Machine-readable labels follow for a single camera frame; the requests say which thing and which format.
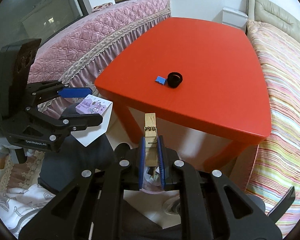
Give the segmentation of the pink trash bin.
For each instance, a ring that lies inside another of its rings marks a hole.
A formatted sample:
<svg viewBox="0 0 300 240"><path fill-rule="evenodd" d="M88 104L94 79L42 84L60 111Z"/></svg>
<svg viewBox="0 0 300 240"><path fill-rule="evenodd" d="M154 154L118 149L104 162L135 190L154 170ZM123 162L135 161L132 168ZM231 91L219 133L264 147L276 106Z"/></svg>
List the pink trash bin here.
<svg viewBox="0 0 300 240"><path fill-rule="evenodd" d="M163 191L160 181L160 171L158 167L145 167L141 189L148 194L159 194Z"/></svg>

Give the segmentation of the beige leather headboard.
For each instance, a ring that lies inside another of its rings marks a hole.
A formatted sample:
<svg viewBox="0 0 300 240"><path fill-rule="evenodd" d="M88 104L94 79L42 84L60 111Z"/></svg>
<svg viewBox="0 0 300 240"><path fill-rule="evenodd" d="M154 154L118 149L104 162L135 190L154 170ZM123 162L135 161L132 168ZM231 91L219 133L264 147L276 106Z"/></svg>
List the beige leather headboard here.
<svg viewBox="0 0 300 240"><path fill-rule="evenodd" d="M247 0L249 20L269 23L300 43L300 21L269 0Z"/></svg>

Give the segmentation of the red table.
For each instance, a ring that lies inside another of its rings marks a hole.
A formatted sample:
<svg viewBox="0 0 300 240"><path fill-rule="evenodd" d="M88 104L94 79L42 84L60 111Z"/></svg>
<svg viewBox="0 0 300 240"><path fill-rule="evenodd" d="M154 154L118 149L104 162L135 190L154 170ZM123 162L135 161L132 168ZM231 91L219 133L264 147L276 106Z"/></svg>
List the red table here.
<svg viewBox="0 0 300 240"><path fill-rule="evenodd" d="M155 82L166 78L165 85ZM95 80L132 142L142 131L130 113L157 117L229 139L193 166L210 172L258 145L271 132L269 96L245 33L216 22L170 17L142 34Z"/></svg>

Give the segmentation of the white nightstand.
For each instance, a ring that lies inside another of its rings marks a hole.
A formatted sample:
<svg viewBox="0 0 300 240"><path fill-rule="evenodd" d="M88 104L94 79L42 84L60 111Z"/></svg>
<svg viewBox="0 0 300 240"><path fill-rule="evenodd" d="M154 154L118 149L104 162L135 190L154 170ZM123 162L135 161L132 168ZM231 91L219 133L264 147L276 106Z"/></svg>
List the white nightstand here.
<svg viewBox="0 0 300 240"><path fill-rule="evenodd" d="M222 9L222 23L237 29L244 29L247 25L248 16L246 13L229 7Z"/></svg>

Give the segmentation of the wooden clothespin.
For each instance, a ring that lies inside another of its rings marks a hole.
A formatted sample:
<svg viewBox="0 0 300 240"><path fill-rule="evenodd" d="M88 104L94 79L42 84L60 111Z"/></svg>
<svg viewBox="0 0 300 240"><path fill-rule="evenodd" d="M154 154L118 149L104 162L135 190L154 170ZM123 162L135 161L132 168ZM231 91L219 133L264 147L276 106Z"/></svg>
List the wooden clothespin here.
<svg viewBox="0 0 300 240"><path fill-rule="evenodd" d="M148 167L157 167L158 150L157 150L157 123L155 113L145 114L145 164Z"/></svg>

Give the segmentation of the striped bed mattress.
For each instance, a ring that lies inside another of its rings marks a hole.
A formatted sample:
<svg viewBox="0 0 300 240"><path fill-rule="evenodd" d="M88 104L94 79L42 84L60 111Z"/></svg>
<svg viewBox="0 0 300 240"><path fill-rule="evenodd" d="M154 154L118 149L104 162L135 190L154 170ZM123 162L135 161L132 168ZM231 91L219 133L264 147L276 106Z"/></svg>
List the striped bed mattress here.
<svg viewBox="0 0 300 240"><path fill-rule="evenodd" d="M245 191L269 212L287 190L295 200L277 226L286 237L300 219L300 43L277 27L250 20L248 38L266 81L271 133L256 151Z"/></svg>

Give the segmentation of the purple white box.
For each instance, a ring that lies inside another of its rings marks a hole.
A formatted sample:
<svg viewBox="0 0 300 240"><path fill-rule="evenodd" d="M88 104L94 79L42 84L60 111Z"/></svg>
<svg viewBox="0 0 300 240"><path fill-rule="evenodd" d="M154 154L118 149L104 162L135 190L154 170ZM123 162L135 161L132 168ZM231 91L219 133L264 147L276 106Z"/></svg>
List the purple white box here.
<svg viewBox="0 0 300 240"><path fill-rule="evenodd" d="M72 128L71 134L85 147L106 133L113 103L109 100L87 95L76 107L82 125Z"/></svg>

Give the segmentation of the pink quilted bed cover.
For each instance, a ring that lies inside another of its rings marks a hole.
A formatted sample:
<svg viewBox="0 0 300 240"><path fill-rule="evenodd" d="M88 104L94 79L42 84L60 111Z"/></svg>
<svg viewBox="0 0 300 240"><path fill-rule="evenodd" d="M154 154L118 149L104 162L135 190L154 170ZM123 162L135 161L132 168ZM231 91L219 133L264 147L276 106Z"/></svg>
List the pink quilted bed cover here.
<svg viewBox="0 0 300 240"><path fill-rule="evenodd" d="M28 82L58 80L98 96L95 80L111 61L170 15L170 0L130 0L93 12L38 49Z"/></svg>

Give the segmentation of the blue small wrapper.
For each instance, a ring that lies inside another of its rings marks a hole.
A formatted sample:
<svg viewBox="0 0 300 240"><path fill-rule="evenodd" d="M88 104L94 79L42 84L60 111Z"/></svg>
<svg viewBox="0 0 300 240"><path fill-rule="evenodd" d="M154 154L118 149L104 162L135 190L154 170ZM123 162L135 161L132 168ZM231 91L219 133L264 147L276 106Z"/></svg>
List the blue small wrapper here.
<svg viewBox="0 0 300 240"><path fill-rule="evenodd" d="M161 77L161 76L157 76L157 78L155 79L155 82L161 84L161 85L165 85L166 83L166 78Z"/></svg>

